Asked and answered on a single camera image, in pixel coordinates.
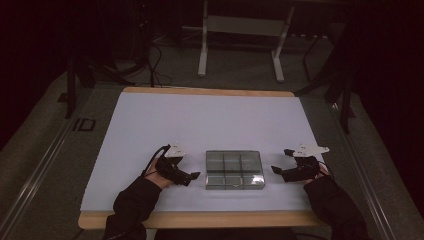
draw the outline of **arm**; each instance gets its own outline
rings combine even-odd
[[[115,214],[106,220],[103,239],[125,233],[119,239],[146,239],[146,229],[142,222],[147,220],[153,211],[162,189],[172,182],[160,176],[154,165],[146,176],[138,177],[127,189],[120,192],[113,204]]]
[[[361,212],[330,176],[309,181],[304,189],[312,210],[332,228],[332,240],[369,240],[367,226]]]

